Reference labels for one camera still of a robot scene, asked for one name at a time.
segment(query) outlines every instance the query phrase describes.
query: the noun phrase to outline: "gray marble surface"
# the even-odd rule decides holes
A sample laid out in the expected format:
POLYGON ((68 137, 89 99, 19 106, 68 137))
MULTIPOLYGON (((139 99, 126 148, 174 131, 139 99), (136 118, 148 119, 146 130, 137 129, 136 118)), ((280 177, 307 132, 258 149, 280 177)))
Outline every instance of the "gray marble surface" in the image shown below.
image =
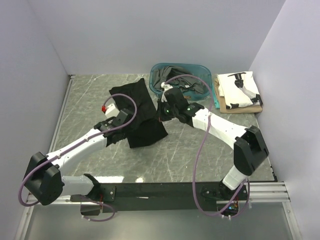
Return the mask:
MULTIPOLYGON (((86 134, 97 122, 105 120, 101 106, 110 96, 109 89, 136 82, 140 78, 145 79, 149 89, 148 74, 76 75, 72 80, 54 149, 60 149, 73 142, 86 134)), ((149 93, 156 104, 157 97, 150 90, 149 93)), ((199 103, 208 107, 210 100, 207 98, 199 103)), ((218 109, 213 109, 212 112, 238 125, 257 125, 254 114, 223 114, 218 109)), ((69 175, 80 176, 89 173, 93 176, 116 177, 115 181, 121 181, 123 178, 123 182, 126 183, 190 182, 195 157, 205 132, 181 124, 176 119, 163 124, 169 135, 156 144, 130 149, 128 142, 122 140, 93 153, 81 161, 69 175)), ((200 155, 196 179, 220 181, 232 165, 232 149, 209 135, 200 155)), ((274 180, 268 159, 250 179, 274 180)))

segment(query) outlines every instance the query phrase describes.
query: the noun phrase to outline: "black metal bar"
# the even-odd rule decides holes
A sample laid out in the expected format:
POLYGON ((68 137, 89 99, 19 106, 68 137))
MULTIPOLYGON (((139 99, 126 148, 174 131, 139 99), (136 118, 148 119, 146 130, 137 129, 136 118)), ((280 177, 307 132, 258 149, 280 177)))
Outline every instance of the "black metal bar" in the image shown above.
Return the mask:
MULTIPOLYGON (((220 182, 197 182, 195 185, 199 204, 205 211, 217 211, 217 201, 229 200, 220 193, 220 182)), ((100 183, 104 203, 111 205, 116 211, 148 211, 148 210, 189 210, 196 209, 191 182, 168 183, 100 183)), ((247 199, 246 187, 238 194, 239 200, 247 199)), ((92 200, 100 201, 97 195, 92 200)), ((73 195, 71 202, 85 202, 79 195, 73 195)), ((97 206, 86 205, 81 211, 83 215, 99 214, 97 206)))

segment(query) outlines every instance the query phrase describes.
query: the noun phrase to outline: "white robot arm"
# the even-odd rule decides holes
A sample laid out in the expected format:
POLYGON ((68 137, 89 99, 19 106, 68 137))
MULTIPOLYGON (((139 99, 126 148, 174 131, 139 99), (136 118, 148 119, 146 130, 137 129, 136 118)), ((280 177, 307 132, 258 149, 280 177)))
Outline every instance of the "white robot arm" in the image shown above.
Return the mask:
MULTIPOLYGON (((268 156, 269 152, 257 127, 246 128, 229 122, 198 103, 189 104, 178 88, 164 85, 162 98, 158 100, 160 121, 178 118, 180 122, 193 128, 206 131, 219 138, 234 150, 234 166, 221 181, 227 191, 234 191, 268 156)), ((57 151, 43 155, 38 152, 31 157, 25 176, 39 164, 58 158, 36 171, 25 183, 25 187, 43 205, 48 205, 60 196, 97 194, 97 180, 89 174, 65 176, 83 158, 104 149, 110 144, 126 138, 128 128, 101 134, 105 130, 118 127, 132 117, 127 109, 120 111, 111 104, 106 109, 107 120, 99 122, 86 135, 57 151)))

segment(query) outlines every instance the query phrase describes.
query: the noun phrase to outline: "white wall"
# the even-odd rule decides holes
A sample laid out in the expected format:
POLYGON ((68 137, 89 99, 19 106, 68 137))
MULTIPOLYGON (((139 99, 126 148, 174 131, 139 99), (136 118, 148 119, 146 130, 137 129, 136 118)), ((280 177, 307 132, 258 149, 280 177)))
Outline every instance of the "white wall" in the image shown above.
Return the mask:
POLYGON ((18 188, 30 157, 46 153, 68 75, 26 0, 0 1, 0 239, 13 239, 18 188))
POLYGON ((286 0, 250 70, 258 118, 305 240, 320 239, 320 2, 286 0))
POLYGON ((29 0, 69 74, 249 69, 285 0, 29 0))

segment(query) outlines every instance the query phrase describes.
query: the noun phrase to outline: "gray cloth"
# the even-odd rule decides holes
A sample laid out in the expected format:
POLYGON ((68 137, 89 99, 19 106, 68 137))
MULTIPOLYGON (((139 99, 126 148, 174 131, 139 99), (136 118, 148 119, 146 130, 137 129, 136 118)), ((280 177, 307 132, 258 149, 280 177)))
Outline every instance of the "gray cloth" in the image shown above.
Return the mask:
MULTIPOLYGON (((153 72, 153 87, 157 90, 162 90, 161 83, 182 74, 192 75, 191 72, 181 66, 166 66, 161 69, 156 69, 153 72)), ((189 76, 177 78, 169 84, 178 87, 183 93, 194 91, 196 94, 204 94, 206 92, 206 86, 201 81, 189 76)))

